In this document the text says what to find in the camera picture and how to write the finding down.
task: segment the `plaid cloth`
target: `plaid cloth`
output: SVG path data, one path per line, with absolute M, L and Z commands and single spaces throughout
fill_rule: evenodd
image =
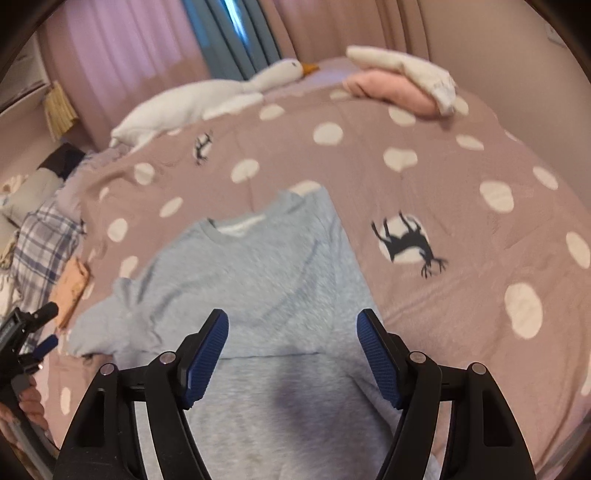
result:
M 48 302 L 51 289 L 78 246 L 81 234 L 82 226 L 64 217 L 53 198 L 27 215 L 11 267 L 11 275 L 22 294 L 23 312 L 34 312 Z M 34 350 L 40 335 L 40 330 L 32 334 L 22 351 Z

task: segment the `blue curtain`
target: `blue curtain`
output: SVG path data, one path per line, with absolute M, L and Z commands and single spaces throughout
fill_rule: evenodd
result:
M 281 59 L 257 0 L 183 0 L 212 78 L 248 80 Z

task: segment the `goose plush toy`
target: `goose plush toy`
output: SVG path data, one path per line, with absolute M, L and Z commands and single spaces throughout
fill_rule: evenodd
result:
M 166 90 L 135 107 L 111 132 L 110 147 L 123 143 L 139 150 L 162 132 L 204 118 L 238 111 L 262 101 L 263 93 L 318 70 L 315 64 L 280 60 L 250 80 L 204 80 Z

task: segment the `wall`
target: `wall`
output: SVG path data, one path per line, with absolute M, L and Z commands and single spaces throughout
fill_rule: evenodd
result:
M 591 84 L 524 0 L 420 0 L 431 61 L 477 93 L 591 209 Z
M 57 148 L 40 105 L 0 129 L 0 185 L 13 175 L 30 174 Z

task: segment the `pink bedspread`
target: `pink bedspread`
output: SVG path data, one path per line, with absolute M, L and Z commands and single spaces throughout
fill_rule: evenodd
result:
M 591 403 L 591 218 L 488 107 L 462 96 L 462 113 L 427 122 L 328 87 L 198 122 L 106 166 L 83 199 L 93 281 L 78 314 L 193 222 L 322 184 L 387 329 L 440 364 L 484 363 L 539 467 Z M 91 377 L 66 358 L 49 362 L 58 441 Z

